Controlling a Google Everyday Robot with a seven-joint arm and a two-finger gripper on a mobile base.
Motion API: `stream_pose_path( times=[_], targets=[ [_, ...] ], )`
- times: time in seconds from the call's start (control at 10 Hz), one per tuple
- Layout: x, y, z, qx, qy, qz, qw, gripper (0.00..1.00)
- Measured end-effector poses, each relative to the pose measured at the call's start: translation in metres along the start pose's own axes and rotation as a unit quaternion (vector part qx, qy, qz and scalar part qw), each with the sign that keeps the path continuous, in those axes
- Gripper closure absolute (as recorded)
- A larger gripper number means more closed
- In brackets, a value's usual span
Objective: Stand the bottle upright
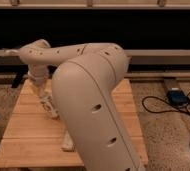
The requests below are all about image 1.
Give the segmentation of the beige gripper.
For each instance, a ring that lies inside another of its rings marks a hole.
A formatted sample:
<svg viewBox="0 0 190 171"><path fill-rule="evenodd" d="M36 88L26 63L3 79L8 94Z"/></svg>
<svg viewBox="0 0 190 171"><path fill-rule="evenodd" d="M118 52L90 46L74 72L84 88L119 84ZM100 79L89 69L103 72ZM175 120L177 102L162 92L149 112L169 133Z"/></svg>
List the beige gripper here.
<svg viewBox="0 0 190 171"><path fill-rule="evenodd" d="M34 94L40 98L44 110L48 113L50 118L58 118L58 112L54 107L50 94L46 91L47 81L45 79L31 79L31 88Z"/></svg>

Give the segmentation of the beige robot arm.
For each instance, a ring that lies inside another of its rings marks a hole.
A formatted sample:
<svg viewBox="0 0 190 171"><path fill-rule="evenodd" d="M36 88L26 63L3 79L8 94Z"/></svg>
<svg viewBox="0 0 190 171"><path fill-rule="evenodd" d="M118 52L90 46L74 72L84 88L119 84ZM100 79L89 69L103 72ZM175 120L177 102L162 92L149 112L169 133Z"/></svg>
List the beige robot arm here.
<svg viewBox="0 0 190 171"><path fill-rule="evenodd" d="M112 91L129 58L115 43L51 47L40 39L9 49L28 66L39 96L52 80L51 107L59 113L87 171L146 171L117 112Z"/></svg>

